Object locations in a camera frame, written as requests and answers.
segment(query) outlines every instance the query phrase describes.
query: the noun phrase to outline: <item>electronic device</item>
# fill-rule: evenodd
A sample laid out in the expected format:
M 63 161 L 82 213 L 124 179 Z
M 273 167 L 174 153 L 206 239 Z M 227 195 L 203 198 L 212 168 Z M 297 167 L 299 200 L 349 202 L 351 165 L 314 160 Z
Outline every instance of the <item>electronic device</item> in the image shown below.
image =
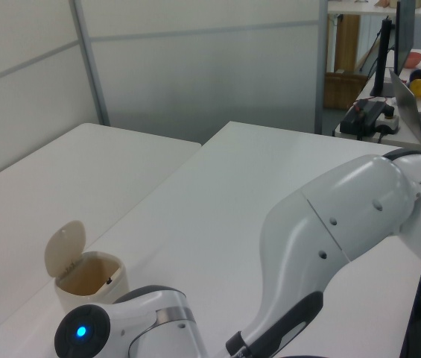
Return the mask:
M 381 113 L 374 125 L 376 132 L 383 134 L 396 134 L 399 130 L 399 116 L 386 116 Z
M 379 53 L 377 57 L 376 73 L 374 74 L 374 87 L 370 92 L 374 97 L 394 97 L 392 85 L 384 82 L 391 27 L 392 21 L 390 19 L 387 18 L 382 20 Z
M 404 68 L 405 61 L 414 45 L 415 11 L 415 0 L 397 2 L 396 44 L 394 46 L 394 72 L 397 75 L 400 75 Z M 392 22 L 389 19 L 382 20 L 379 54 L 376 73 L 374 74 L 374 87 L 370 93 L 375 97 L 394 97 L 395 95 L 392 84 L 384 82 L 391 25 Z
M 397 2 L 396 10 L 396 44 L 394 46 L 394 72 L 401 74 L 405 61 L 414 46 L 414 23 L 416 0 Z
M 320 312 L 333 276 L 391 234 L 421 257 L 421 152 L 365 155 L 283 198 L 262 227 L 259 311 L 214 358 L 274 357 Z M 208 357 L 185 295 L 161 286 L 72 310 L 54 346 L 67 358 Z
M 344 116 L 341 124 L 341 133 L 351 134 L 362 139 L 363 136 L 372 136 L 375 132 L 375 123 L 379 114 L 384 110 L 385 103 L 361 99 Z
M 399 115 L 421 144 L 421 112 L 417 109 L 417 100 L 400 78 L 393 71 L 389 72 L 396 94 Z

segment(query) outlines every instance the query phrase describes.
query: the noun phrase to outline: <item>yellow ball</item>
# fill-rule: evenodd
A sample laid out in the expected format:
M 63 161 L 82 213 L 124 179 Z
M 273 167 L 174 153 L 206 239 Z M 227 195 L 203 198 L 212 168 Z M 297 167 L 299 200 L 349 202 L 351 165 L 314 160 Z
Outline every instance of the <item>yellow ball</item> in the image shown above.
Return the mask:
M 413 80 L 409 88 L 411 89 L 412 93 L 416 97 L 421 97 L 421 80 L 420 79 Z

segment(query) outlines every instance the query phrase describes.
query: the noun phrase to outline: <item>white desk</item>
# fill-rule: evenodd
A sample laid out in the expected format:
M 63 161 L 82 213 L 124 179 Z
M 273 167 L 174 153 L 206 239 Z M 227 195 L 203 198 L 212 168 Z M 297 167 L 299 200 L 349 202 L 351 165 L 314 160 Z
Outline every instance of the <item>white desk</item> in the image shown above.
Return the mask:
M 230 122 L 89 249 L 120 257 L 131 289 L 186 293 L 210 354 L 256 314 L 259 234 L 268 211 L 304 183 L 393 147 Z M 319 316 L 278 357 L 399 357 L 421 260 L 396 237 L 344 267 Z M 52 283 L 0 327 L 0 357 L 54 357 L 63 317 Z
M 199 148 L 87 124 L 1 172 L 0 324 L 51 281 L 44 252 L 56 230 L 81 220 L 91 245 Z
M 387 56 L 387 68 L 386 68 L 386 73 L 385 73 L 385 81 L 390 82 L 390 74 L 389 74 L 389 70 L 388 69 L 392 69 L 393 68 L 393 64 L 394 64 L 394 52 L 391 51 L 388 56 Z M 400 78 L 403 80 L 408 80 L 409 76 L 411 75 L 413 69 L 403 69 L 400 75 Z M 370 92 L 372 90 L 372 88 L 374 87 L 374 76 L 371 77 L 371 79 L 367 82 L 366 86 L 363 88 L 362 92 L 359 94 L 358 99 L 363 99 L 363 98 L 369 98 L 370 97 Z M 374 98 L 373 101 L 384 101 L 385 98 Z M 399 112 L 397 111 L 397 105 L 396 105 L 396 99 L 395 98 L 389 98 L 387 100 L 387 104 L 394 106 L 395 107 L 395 114 L 399 115 Z M 419 111 L 421 112 L 421 98 L 417 99 L 417 107 L 419 109 Z M 408 148 L 408 149 L 416 149 L 416 150 L 421 150 L 421 145 L 420 143 L 417 141 L 417 138 L 414 136 L 414 134 L 412 133 L 412 131 L 409 129 L 409 127 L 405 124 L 405 122 L 403 121 L 403 119 L 399 120 L 399 132 L 391 135 L 388 134 L 387 136 L 383 136 L 382 137 L 382 144 L 387 144 L 387 145 L 395 145 L 395 146 L 400 146 L 400 147 L 404 147 L 404 148 Z M 364 137 L 363 140 L 367 141 L 367 142 L 374 142 L 377 143 L 378 139 L 379 139 L 379 133 L 376 133 L 372 136 L 369 137 Z M 340 128 L 339 125 L 336 127 L 335 129 L 335 136 L 336 137 L 340 137 L 340 138 L 347 138 L 347 139 L 355 139 L 355 136 L 349 135 L 349 134 L 344 134 L 340 132 Z
M 328 1 L 328 14 L 346 15 L 396 15 L 392 7 L 376 7 L 378 0 L 354 2 L 354 0 Z M 416 9 L 416 16 L 421 17 L 421 7 Z

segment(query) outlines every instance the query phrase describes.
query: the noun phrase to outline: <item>computer monitor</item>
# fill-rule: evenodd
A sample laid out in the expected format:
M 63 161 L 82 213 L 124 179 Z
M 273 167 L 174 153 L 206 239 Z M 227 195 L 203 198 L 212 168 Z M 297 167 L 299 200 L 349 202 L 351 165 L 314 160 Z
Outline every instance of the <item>computer monitor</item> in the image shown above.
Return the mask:
M 396 45 L 394 47 L 394 72 L 401 74 L 405 61 L 414 45 L 416 0 L 400 0 L 396 12 Z
M 376 73 L 374 74 L 374 87 L 370 93 L 374 97 L 394 97 L 392 84 L 384 82 L 391 28 L 392 21 L 389 18 L 382 20 L 379 53 L 377 57 Z

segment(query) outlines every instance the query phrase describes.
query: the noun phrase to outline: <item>blue led light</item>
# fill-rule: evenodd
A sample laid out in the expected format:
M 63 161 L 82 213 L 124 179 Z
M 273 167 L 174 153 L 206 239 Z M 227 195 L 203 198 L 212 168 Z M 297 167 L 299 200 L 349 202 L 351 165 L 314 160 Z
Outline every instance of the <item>blue led light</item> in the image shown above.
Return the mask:
M 76 331 L 76 336 L 78 336 L 78 337 L 82 337 L 85 334 L 86 334 L 86 328 L 83 327 L 83 326 L 79 327 Z

